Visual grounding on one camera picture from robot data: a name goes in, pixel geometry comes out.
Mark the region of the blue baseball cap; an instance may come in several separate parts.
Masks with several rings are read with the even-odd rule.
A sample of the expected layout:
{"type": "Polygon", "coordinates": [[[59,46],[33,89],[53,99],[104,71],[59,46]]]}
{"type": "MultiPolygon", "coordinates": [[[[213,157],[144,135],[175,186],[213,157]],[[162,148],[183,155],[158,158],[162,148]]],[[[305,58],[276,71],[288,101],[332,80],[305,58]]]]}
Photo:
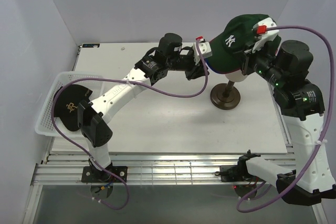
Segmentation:
{"type": "Polygon", "coordinates": [[[214,66],[212,66],[208,60],[206,60],[205,62],[206,62],[206,64],[207,64],[207,66],[208,66],[213,72],[215,72],[215,73],[217,73],[217,74],[229,74],[229,73],[233,73],[233,72],[236,72],[236,71],[239,71],[239,70],[240,70],[240,68],[237,68],[237,69],[234,69],[234,70],[231,70],[231,71],[221,71],[221,70],[216,69],[214,66]]]}

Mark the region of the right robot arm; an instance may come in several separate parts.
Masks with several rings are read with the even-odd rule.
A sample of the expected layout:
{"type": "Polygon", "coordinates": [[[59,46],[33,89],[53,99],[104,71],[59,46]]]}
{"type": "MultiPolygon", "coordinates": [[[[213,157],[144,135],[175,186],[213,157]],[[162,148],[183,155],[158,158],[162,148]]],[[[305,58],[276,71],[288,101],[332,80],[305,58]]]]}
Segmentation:
{"type": "Polygon", "coordinates": [[[247,152],[238,160],[238,177],[258,177],[276,187],[283,201],[301,206],[335,199],[335,179],[325,149],[323,96],[320,88],[307,79],[312,62],[308,45],[287,40],[276,55],[263,48],[248,53],[243,64],[245,73],[256,73],[273,86],[274,100],[290,134],[296,167],[286,169],[247,152]]]}

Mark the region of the dark green baseball cap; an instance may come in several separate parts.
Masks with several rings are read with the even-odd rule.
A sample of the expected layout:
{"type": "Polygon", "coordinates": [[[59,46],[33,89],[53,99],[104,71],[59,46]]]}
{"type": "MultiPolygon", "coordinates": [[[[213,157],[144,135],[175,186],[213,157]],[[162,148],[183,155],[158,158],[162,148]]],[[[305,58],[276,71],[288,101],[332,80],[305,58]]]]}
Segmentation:
{"type": "Polygon", "coordinates": [[[246,44],[254,40],[253,26],[268,17],[266,14],[243,14],[231,19],[224,31],[210,41],[212,56],[206,60],[221,71],[240,68],[233,53],[247,49],[246,44]]]}

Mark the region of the pink baseball cap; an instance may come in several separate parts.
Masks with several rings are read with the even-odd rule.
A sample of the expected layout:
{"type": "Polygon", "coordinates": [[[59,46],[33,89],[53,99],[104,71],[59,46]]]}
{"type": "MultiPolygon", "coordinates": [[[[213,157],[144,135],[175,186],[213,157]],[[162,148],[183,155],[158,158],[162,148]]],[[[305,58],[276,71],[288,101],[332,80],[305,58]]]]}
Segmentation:
{"type": "Polygon", "coordinates": [[[276,58],[279,49],[262,48],[254,54],[246,54],[244,51],[233,53],[234,59],[238,60],[239,67],[243,74],[250,75],[254,72],[263,75],[265,70],[270,68],[276,58]]]}

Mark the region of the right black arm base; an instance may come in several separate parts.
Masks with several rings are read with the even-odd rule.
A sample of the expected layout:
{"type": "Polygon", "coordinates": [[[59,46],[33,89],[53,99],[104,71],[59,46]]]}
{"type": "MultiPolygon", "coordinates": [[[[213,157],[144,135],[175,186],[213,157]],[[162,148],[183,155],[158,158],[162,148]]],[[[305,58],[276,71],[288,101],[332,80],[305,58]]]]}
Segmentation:
{"type": "Polygon", "coordinates": [[[221,182],[247,182],[248,184],[251,184],[258,181],[256,176],[247,175],[240,171],[237,165],[222,165],[214,175],[219,177],[221,182]]]}

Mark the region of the dark brown mannequin stand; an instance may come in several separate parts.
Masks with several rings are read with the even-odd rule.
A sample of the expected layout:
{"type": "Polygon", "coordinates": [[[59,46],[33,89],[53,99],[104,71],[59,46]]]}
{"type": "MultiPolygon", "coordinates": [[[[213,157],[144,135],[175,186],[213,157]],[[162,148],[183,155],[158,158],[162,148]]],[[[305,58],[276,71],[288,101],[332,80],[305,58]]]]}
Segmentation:
{"type": "Polygon", "coordinates": [[[221,110],[232,110],[240,103],[240,93],[234,87],[234,82],[220,83],[212,88],[210,100],[214,106],[221,110]]]}

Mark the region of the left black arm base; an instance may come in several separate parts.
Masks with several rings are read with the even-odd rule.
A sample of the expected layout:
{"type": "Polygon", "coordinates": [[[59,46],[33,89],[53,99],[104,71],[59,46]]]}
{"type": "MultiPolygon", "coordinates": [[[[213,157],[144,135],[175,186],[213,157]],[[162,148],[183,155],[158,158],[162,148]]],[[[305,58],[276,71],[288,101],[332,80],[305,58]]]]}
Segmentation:
{"type": "MultiPolygon", "coordinates": [[[[128,176],[128,167],[127,166],[113,166],[109,165],[106,168],[109,172],[114,173],[119,176],[125,182],[127,181],[128,176]]],[[[85,166],[82,171],[81,177],[82,183],[120,183],[121,181],[118,178],[110,175],[109,173],[104,172],[103,170],[98,170],[96,167],[85,166]]]]}

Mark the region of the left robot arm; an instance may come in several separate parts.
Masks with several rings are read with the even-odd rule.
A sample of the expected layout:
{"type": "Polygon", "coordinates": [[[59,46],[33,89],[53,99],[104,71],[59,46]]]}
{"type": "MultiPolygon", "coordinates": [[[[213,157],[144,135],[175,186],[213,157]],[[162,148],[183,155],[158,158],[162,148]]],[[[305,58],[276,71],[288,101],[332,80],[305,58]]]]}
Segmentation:
{"type": "Polygon", "coordinates": [[[209,42],[198,37],[191,47],[183,47],[182,37],[167,33],[158,46],[149,49],[122,80],[92,101],[78,104],[78,126],[89,146],[89,166],[94,177],[105,182],[111,177],[112,161],[108,142],[112,118],[132,99],[165,78],[169,71],[182,71],[187,80],[207,77],[205,59],[212,55],[209,42]]]}

